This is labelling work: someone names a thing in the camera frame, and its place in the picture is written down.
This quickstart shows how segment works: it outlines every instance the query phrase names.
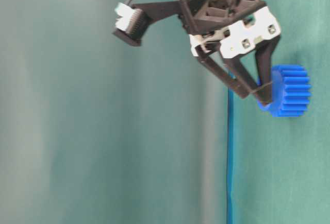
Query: teal fabric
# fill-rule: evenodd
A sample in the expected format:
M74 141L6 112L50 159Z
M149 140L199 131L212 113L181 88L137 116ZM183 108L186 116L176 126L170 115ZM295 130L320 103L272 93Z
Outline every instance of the teal fabric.
M226 222L227 88L119 1L0 0L0 223Z
M273 118L235 96L234 223L328 223L330 0L266 1L283 30L273 64L303 65L312 98L303 117Z

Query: green cloth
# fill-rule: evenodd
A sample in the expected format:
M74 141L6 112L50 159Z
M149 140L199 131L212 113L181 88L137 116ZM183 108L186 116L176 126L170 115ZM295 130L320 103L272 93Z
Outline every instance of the green cloth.
M273 118L235 96L234 223L329 223L330 0L266 1L282 26L273 65L304 66L312 98L303 117Z
M0 223L225 223L227 88L123 1L0 0Z

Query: robotic arm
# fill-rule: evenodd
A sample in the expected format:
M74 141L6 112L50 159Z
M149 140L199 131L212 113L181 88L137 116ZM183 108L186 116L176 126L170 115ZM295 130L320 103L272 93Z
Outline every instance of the robotic arm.
M281 37L281 28L262 0L176 0L164 3L119 4L114 35L140 46L148 27L178 15L190 37L191 52L241 98L252 94L265 108L274 102L271 56ZM255 51L259 82L240 59ZM218 52L231 77L212 58Z

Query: screw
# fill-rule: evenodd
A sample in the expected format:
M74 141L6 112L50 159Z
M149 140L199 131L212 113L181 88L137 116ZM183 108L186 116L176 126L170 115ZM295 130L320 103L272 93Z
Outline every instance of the screw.
M275 28L275 26L274 26L274 25L270 25L270 26L268 27L268 32L269 32L271 35L273 35L274 33L276 33L276 28Z
M250 44L250 42L249 42L248 39L243 40L243 41L242 41L242 45L243 45L243 47L244 47L245 49L248 49L248 48L251 46L251 44Z

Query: blue gear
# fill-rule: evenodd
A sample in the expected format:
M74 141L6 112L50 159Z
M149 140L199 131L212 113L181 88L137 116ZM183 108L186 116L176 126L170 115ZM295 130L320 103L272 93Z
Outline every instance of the blue gear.
M311 96L305 69L299 65L277 65L272 67L272 80L273 102L267 106L258 103L259 107L274 117L302 116Z

